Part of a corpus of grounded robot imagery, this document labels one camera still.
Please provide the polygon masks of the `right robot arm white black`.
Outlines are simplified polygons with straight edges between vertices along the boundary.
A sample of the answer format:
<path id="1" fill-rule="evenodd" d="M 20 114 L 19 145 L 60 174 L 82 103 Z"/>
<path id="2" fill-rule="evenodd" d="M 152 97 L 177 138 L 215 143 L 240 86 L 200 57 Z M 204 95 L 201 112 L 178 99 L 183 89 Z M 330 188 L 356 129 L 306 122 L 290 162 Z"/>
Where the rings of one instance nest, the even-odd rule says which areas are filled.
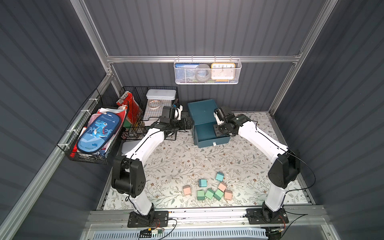
<path id="1" fill-rule="evenodd" d="M 283 203 L 291 182 L 301 172 L 300 159 L 285 145 L 274 140 L 257 127 L 257 123 L 243 114 L 235 115 L 223 108 L 214 110 L 217 123 L 214 125 L 216 136 L 239 135 L 253 144 L 271 162 L 268 178 L 271 186 L 262 213 L 266 221 L 271 221 L 283 211 Z"/>

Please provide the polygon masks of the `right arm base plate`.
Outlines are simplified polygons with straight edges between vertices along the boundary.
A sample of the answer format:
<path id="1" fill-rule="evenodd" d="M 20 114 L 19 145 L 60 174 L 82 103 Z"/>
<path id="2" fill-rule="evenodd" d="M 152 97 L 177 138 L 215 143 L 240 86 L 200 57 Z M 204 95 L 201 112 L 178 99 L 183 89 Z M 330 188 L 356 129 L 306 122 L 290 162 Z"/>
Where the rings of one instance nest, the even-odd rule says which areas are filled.
<path id="1" fill-rule="evenodd" d="M 266 209 L 246 209 L 245 217 L 250 225 L 287 224 L 289 219 L 284 208 L 277 212 Z"/>

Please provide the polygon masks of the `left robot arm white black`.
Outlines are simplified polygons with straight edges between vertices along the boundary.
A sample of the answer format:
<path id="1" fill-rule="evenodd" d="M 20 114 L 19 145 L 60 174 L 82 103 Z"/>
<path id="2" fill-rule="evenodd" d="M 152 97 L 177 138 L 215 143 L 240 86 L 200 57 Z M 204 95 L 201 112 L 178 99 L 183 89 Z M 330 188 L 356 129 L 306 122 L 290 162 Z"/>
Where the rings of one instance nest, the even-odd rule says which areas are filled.
<path id="1" fill-rule="evenodd" d="M 152 123 L 138 144 L 114 159 L 111 186 L 128 197 L 128 201 L 134 206 L 134 212 L 139 216 L 149 217 L 154 212 L 154 205 L 144 192 L 144 164 L 147 159 L 167 137 L 192 128 L 192 119 L 188 116 L 182 117 L 182 111 L 182 105 L 163 107 L 162 115 Z"/>

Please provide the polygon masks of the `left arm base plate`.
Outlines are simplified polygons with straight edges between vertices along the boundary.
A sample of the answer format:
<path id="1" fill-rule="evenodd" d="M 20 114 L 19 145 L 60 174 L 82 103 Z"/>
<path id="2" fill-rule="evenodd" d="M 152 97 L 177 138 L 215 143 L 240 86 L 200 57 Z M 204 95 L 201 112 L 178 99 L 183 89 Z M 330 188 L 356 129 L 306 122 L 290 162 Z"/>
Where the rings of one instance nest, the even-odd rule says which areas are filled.
<path id="1" fill-rule="evenodd" d="M 131 212 L 127 223 L 128 228 L 155 228 L 167 227 L 169 221 L 168 211 L 154 211 L 147 216 Z"/>

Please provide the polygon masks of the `teal plug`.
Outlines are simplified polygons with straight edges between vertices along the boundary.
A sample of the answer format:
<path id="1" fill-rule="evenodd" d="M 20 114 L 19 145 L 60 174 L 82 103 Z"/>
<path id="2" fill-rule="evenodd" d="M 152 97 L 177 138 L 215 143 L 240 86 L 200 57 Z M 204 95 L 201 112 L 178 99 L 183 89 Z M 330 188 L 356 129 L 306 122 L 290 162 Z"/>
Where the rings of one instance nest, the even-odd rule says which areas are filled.
<path id="1" fill-rule="evenodd" d="M 199 179 L 199 187 L 206 188 L 208 186 L 208 181 L 206 179 Z"/>
<path id="2" fill-rule="evenodd" d="M 224 180 L 224 174 L 221 172 L 217 172 L 215 179 L 219 182 L 222 182 Z"/>

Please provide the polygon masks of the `teal drawer cabinet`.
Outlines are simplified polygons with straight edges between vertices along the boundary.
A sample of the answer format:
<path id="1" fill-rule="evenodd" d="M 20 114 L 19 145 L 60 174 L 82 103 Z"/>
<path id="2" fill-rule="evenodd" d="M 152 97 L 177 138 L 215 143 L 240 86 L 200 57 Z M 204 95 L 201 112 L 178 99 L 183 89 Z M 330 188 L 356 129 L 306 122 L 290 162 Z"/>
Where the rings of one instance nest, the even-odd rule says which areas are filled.
<path id="1" fill-rule="evenodd" d="M 194 121 L 192 134 L 194 143 L 199 148 L 227 144 L 230 136 L 217 137 L 214 125 L 217 123 L 214 110 L 218 106 L 213 99 L 188 103 L 189 115 Z"/>

